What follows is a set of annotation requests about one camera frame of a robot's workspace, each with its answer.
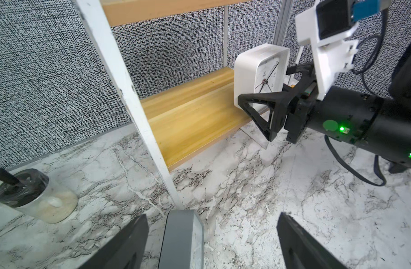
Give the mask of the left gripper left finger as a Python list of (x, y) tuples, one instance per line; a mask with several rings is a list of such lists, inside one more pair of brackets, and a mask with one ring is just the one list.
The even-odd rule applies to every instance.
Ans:
[(81, 269), (138, 269), (147, 244), (149, 226), (145, 214), (136, 216)]

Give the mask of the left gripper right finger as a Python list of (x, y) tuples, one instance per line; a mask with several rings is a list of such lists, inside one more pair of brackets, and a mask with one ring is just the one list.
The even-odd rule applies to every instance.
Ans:
[(346, 269), (293, 217), (281, 213), (277, 232), (287, 269)]

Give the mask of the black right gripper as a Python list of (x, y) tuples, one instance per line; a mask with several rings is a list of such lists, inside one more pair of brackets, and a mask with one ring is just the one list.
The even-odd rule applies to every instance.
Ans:
[(288, 92), (241, 94), (238, 106), (253, 120), (264, 137), (272, 142), (283, 128), (287, 141), (296, 144), (307, 128), (317, 100), (317, 79), (313, 62), (287, 68), (286, 75), (300, 74), (300, 81)]

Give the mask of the white cube digital clock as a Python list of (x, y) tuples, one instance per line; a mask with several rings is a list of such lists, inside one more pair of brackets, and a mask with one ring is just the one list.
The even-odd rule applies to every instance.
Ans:
[(262, 44), (239, 54), (234, 64), (234, 105), (241, 94), (282, 91), (289, 63), (290, 49)]

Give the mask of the grey rectangular digital clock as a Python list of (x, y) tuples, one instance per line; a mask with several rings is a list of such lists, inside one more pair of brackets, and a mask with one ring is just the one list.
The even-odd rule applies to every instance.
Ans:
[(158, 267), (204, 267), (204, 226), (195, 210), (172, 210), (168, 213)]

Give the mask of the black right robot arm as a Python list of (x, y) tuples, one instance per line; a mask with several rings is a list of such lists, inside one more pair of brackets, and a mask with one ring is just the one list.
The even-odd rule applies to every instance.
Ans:
[(279, 92), (238, 98), (268, 141), (285, 129), (287, 140), (296, 143), (310, 128), (323, 133), (326, 141), (345, 142), (388, 160), (391, 173), (411, 169), (411, 44), (393, 72), (387, 99), (331, 87), (318, 100), (312, 62), (291, 66), (287, 73), (301, 74), (294, 88), (283, 85)]

